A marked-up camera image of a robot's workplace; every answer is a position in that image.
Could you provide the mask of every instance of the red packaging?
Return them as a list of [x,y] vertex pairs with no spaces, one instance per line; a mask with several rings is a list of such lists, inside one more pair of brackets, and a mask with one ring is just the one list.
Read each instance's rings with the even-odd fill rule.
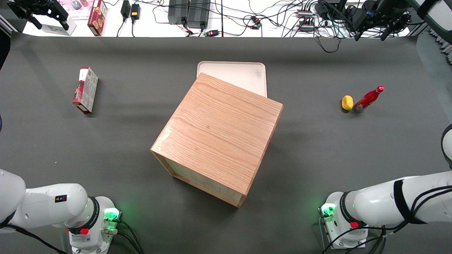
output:
[[94,36],[101,36],[105,25],[105,17],[107,16],[107,7],[104,1],[94,0],[91,14],[88,19],[88,27],[93,32]]
[[355,104],[355,109],[358,112],[364,111],[370,104],[377,100],[381,92],[385,90],[385,87],[380,85],[377,89],[368,92],[361,100]]
[[79,85],[75,90],[72,103],[85,114],[93,111],[98,80],[91,68],[88,66],[80,68]]

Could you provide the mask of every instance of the green led light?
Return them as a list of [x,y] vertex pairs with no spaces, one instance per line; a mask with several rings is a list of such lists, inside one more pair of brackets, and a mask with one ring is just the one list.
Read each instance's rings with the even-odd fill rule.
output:
[[330,217],[333,215],[334,211],[336,210],[336,205],[326,203],[321,207],[321,210],[323,212],[324,217]]
[[119,219],[119,210],[114,207],[105,209],[104,219],[108,219],[108,220]]

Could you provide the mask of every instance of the red button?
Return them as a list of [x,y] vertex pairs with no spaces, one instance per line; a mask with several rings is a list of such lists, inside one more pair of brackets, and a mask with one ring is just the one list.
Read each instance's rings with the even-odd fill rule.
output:
[[359,224],[356,221],[352,221],[352,222],[350,222],[350,227],[357,228],[357,227],[359,227]]
[[88,231],[89,231],[89,229],[87,229],[87,228],[82,228],[82,229],[80,229],[80,234],[81,234],[81,235],[87,235],[87,234],[88,234]]

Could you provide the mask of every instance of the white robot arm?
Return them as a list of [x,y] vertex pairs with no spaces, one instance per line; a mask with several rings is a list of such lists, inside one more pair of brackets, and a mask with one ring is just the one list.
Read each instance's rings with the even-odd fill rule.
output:
[[26,189],[19,176],[0,169],[0,233],[63,227],[72,251],[107,253],[120,212],[106,197],[89,197],[76,183]]
[[[441,146],[452,169],[452,125],[444,131]],[[328,196],[319,212],[333,249],[365,247],[362,243],[367,238],[366,227],[452,222],[452,171],[335,192]]]

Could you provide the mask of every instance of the white tray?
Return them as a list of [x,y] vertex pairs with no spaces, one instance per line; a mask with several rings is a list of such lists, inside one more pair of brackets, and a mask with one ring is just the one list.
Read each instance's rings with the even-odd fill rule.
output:
[[202,61],[196,76],[201,72],[267,97],[267,76],[262,63]]

